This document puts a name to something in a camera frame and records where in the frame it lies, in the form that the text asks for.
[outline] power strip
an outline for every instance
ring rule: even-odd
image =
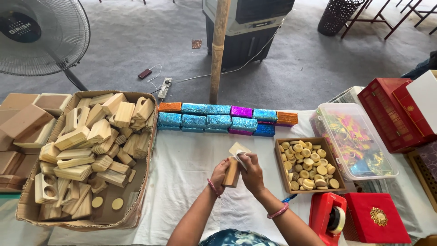
[[[163,85],[161,87],[160,93],[158,94],[158,98],[164,100],[167,96],[168,88],[170,87],[171,78],[165,78]]]

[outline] black mesh wastebasket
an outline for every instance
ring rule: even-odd
[[[335,36],[365,0],[329,0],[317,30]]]

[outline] grey carpet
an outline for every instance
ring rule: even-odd
[[[418,28],[417,16],[408,18],[387,40],[383,23],[356,23],[344,40],[317,32],[327,0],[296,0],[293,11],[273,40],[267,58],[222,75],[220,104],[266,109],[315,109],[345,89],[366,86],[375,77],[399,77],[437,49],[437,15]],[[385,0],[374,0],[362,14],[373,17]],[[383,12],[393,25],[403,16],[392,2]],[[83,0],[91,25],[90,47],[72,71],[91,90],[117,89],[152,92],[155,87],[137,75],[162,64],[159,86],[165,77],[186,79],[209,74],[205,17],[200,0]],[[432,0],[420,9],[429,10]],[[203,39],[191,49],[192,39]],[[157,75],[159,69],[153,69]],[[208,77],[175,83],[166,102],[208,103]],[[44,77],[0,74],[0,101],[10,92],[74,93],[63,73]]]

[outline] hand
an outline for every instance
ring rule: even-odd
[[[241,177],[246,188],[257,197],[264,189],[263,170],[258,165],[258,156],[253,153],[239,154],[240,160],[246,164],[247,170],[239,163]]]
[[[222,186],[222,183],[225,179],[226,169],[228,169],[230,164],[231,162],[229,161],[229,158],[226,158],[214,168],[214,171],[212,171],[212,176],[210,180],[217,190],[219,196],[221,196],[225,191],[225,187]]]

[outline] bamboo pole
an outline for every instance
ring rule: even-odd
[[[231,0],[218,0],[215,12],[214,36],[212,38],[211,88],[209,89],[209,103],[217,104],[219,94],[220,72],[222,71],[222,57],[225,47],[226,24]]]

